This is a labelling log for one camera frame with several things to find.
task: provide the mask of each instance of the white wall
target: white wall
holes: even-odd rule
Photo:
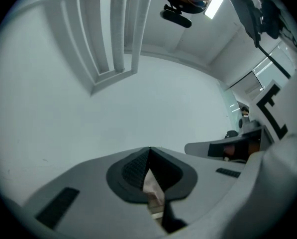
[[[260,45],[266,52],[270,52],[279,42],[279,39],[274,40],[266,33],[261,35]],[[253,40],[242,27],[211,63],[211,74],[231,86],[249,73],[264,58],[265,55],[255,48]]]
[[[166,60],[141,57],[138,74],[90,97],[47,22],[37,6],[0,31],[0,189],[17,203],[85,160],[141,146],[184,152],[231,130],[217,80]]]
[[[231,90],[237,101],[249,106],[252,100],[249,96],[245,93],[244,89],[239,84],[234,85]]]
[[[291,47],[287,47],[284,42],[281,42],[278,47],[272,51],[272,57],[291,75],[296,72],[295,63],[291,57],[289,51]],[[286,76],[267,59],[258,68],[256,68],[256,77],[259,82],[266,88],[272,80],[278,83],[281,87],[284,87],[288,83]]]

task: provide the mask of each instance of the ceiling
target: ceiling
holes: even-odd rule
[[[132,51],[138,0],[128,0],[125,20],[125,52]],[[179,62],[209,73],[210,64],[231,41],[242,24],[229,0],[224,0],[213,19],[203,13],[185,14],[191,28],[183,28],[159,15],[167,0],[151,0],[141,54]]]
[[[260,82],[254,73],[248,74],[237,84],[240,85],[240,88],[244,90],[245,94],[248,95],[250,100],[254,100],[262,90],[262,86],[260,85]]]

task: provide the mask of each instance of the white panel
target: white panel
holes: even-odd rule
[[[109,71],[109,65],[107,62],[104,35],[106,36],[105,33],[107,31],[110,33],[110,28],[107,27],[107,29],[104,30],[105,32],[102,33],[102,27],[104,22],[102,22],[100,0],[84,0],[84,2],[86,10],[86,19],[91,37],[91,42],[89,43],[89,45],[92,45],[92,50],[95,51],[94,55],[96,58],[96,63],[99,72],[107,72]],[[105,11],[105,13],[108,14],[108,21],[106,21],[105,23],[109,24],[109,10]]]
[[[44,8],[59,49],[77,79],[91,93],[89,81],[94,85],[98,73],[86,41],[79,0],[52,0]]]
[[[138,71],[140,51],[142,48],[143,35],[151,0],[139,0],[137,5],[136,19],[134,24],[132,66],[131,70],[135,74]]]
[[[110,0],[100,0],[100,17],[102,24],[102,35],[106,60],[109,70],[114,70],[112,40],[111,40],[111,21],[110,21]]]
[[[94,79],[95,80],[97,79],[97,81],[100,81],[97,57],[96,57],[96,53],[94,51],[93,41],[92,41],[92,38],[90,35],[90,29],[89,29],[89,24],[88,24],[88,19],[87,19],[87,11],[86,11],[85,6],[86,6],[85,0],[80,0],[79,13],[81,14],[81,22],[82,22],[83,29],[84,29],[84,34],[86,37],[86,43],[88,46],[88,50],[91,53],[91,60],[92,60],[92,63],[94,64],[94,67],[96,68],[96,70],[94,71],[94,74],[96,74],[97,77],[94,77]]]
[[[110,24],[114,70],[123,72],[126,0],[111,0]]]
[[[124,46],[131,45],[133,43],[134,35],[134,23],[136,18],[138,0],[127,0],[126,15],[125,15],[125,44]]]

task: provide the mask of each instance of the fluorescent light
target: fluorescent light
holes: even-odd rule
[[[210,5],[208,6],[206,12],[204,13],[209,18],[213,19],[214,15],[218,11],[220,5],[222,4],[223,0],[211,0]]]
[[[269,66],[271,66],[272,62],[270,62],[269,64],[267,64],[264,68],[262,68],[259,72],[257,72],[256,76],[258,76],[259,74],[261,74],[264,70],[266,70]]]
[[[262,60],[261,62],[260,62],[260,64],[259,65],[257,65],[255,68],[253,68],[253,71],[255,72],[256,71],[256,69],[264,62],[264,61],[266,61],[268,59],[268,57],[266,57],[264,60]]]

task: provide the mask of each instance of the gray surface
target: gray surface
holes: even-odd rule
[[[60,233],[55,233],[53,230],[47,228],[42,223],[38,222],[32,215],[28,214],[24,208],[9,198],[2,198],[5,205],[9,208],[14,217],[27,230],[33,233],[36,238],[40,239],[71,239]]]
[[[219,239],[232,217],[249,197],[255,183],[263,152],[250,156],[236,183],[212,209],[188,227],[169,236],[169,239]]]
[[[127,0],[110,0],[110,33],[114,70],[123,72],[124,66],[124,32]]]
[[[241,163],[199,158],[159,149],[190,165],[198,174],[197,184],[189,196],[183,200],[171,202],[176,218],[188,224],[209,212],[236,183],[237,178],[217,173],[216,170],[222,167],[242,172],[245,167],[245,164]]]
[[[156,238],[166,233],[152,219],[147,205],[130,204],[111,191],[106,182],[108,168],[139,149],[83,162],[36,192],[24,205],[36,215],[64,187],[80,190],[78,197],[55,229],[84,238]]]
[[[206,141],[206,142],[194,142],[187,143],[185,146],[185,153],[192,156],[204,157],[208,159],[222,160],[223,157],[209,157],[208,151],[211,143],[213,144],[231,144],[235,141],[240,141],[247,137],[247,134],[261,130],[261,143],[260,151],[267,150],[269,146],[273,143],[272,137],[270,136],[267,128],[265,126],[259,126],[257,128],[248,128],[246,132],[240,134],[236,137],[226,138],[217,141]]]
[[[242,117],[242,128],[239,131],[239,134],[244,134],[249,131],[252,131],[258,128],[260,125],[256,120],[250,121],[249,117]]]
[[[252,194],[227,226],[224,238],[257,238],[277,222],[296,196],[297,137],[291,137],[264,155]]]

